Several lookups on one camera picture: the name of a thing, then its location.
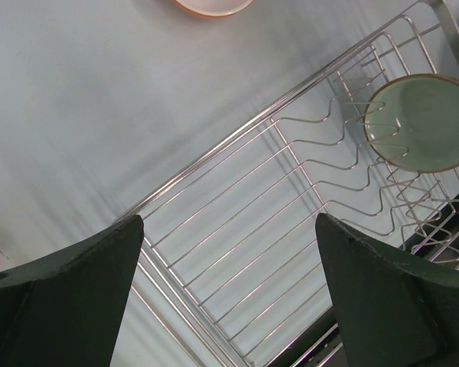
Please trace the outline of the orange bowl white inside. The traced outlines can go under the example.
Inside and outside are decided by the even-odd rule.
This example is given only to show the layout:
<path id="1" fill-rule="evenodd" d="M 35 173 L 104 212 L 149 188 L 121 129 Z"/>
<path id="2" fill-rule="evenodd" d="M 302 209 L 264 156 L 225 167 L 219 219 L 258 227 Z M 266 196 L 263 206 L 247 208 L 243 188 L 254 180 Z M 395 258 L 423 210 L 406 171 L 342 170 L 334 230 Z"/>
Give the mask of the orange bowl white inside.
<path id="1" fill-rule="evenodd" d="M 175 3 L 197 15 L 222 18 L 246 9 L 253 0 L 175 0 Z"/>

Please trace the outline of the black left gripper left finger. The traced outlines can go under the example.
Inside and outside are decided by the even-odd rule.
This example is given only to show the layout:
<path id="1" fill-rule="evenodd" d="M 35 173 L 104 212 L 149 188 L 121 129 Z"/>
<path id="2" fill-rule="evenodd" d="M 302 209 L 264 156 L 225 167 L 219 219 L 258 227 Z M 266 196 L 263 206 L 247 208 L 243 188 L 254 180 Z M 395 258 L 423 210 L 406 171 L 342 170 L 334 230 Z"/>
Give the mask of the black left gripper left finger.
<path id="1" fill-rule="evenodd" d="M 139 215 L 0 272 L 0 366 L 108 366 L 144 238 Z"/>

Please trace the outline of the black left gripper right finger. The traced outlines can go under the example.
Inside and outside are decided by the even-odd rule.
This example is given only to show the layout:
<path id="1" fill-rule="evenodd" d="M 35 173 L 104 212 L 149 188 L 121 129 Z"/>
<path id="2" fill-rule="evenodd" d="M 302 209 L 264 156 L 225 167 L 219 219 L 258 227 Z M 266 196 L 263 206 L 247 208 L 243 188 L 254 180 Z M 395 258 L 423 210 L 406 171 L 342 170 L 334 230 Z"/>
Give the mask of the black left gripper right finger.
<path id="1" fill-rule="evenodd" d="M 459 271 L 330 214 L 315 232 L 350 366 L 459 366 Z"/>

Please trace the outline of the green floral ceramic bowl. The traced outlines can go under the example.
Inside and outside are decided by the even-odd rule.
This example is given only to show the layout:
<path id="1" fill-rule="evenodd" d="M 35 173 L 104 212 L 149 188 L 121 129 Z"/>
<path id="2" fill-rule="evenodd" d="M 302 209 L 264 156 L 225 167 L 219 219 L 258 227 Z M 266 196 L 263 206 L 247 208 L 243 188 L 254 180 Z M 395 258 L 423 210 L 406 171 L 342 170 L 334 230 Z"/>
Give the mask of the green floral ceramic bowl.
<path id="1" fill-rule="evenodd" d="M 380 87 L 364 110 L 363 130 L 385 161 L 420 173 L 459 166 L 459 80 L 433 73 Z"/>

